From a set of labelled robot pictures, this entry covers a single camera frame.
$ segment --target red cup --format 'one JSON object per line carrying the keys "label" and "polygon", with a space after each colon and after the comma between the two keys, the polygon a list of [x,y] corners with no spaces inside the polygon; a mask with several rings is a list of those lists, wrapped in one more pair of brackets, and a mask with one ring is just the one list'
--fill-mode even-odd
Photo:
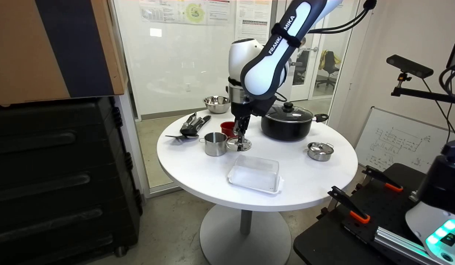
{"label": "red cup", "polygon": [[227,137],[229,137],[229,138],[235,137],[234,125],[235,125],[235,122],[223,122],[221,124],[221,132],[223,134],[227,135]]}

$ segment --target poster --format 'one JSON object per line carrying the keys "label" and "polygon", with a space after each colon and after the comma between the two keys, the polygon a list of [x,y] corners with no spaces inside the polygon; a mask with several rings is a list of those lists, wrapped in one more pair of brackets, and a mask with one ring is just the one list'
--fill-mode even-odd
{"label": "poster", "polygon": [[227,25],[232,0],[139,0],[143,20],[191,25]]}
{"label": "poster", "polygon": [[235,39],[254,38],[266,44],[270,34],[270,0],[237,1]]}

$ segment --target table pedestal base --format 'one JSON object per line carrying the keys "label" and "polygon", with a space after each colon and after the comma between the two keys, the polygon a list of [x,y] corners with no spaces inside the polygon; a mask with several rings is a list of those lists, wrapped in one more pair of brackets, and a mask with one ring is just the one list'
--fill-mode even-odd
{"label": "table pedestal base", "polygon": [[244,211],[241,228],[241,210],[220,205],[203,219],[199,241],[211,265],[284,265],[291,251],[291,233],[280,213]]}

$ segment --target franka emika robot arm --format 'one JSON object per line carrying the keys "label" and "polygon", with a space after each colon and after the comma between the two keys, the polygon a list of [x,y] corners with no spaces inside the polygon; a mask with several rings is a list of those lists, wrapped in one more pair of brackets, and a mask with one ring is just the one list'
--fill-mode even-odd
{"label": "franka emika robot arm", "polygon": [[[239,136],[236,142],[238,151],[250,148],[249,143],[244,146],[244,134],[250,115],[264,116],[276,101],[275,93],[286,80],[290,57],[300,46],[300,40],[341,3],[342,0],[293,0],[280,22],[273,26],[271,37],[265,46],[254,39],[232,43],[229,50],[228,92],[231,111],[235,116],[234,131]],[[361,17],[339,27],[323,29],[322,33],[355,22],[347,28],[350,29],[375,5],[376,0],[367,0],[363,5],[365,10],[359,15]]]}

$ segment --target yellow jacket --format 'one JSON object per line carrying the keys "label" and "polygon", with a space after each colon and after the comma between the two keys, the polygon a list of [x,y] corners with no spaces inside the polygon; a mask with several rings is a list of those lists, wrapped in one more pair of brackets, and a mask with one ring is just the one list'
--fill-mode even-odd
{"label": "yellow jacket", "polygon": [[[328,50],[323,50],[322,54],[320,55],[320,63],[319,63],[319,70],[322,70],[325,66],[325,55],[327,54]],[[335,64],[338,65],[342,61],[334,54],[335,57]]]}

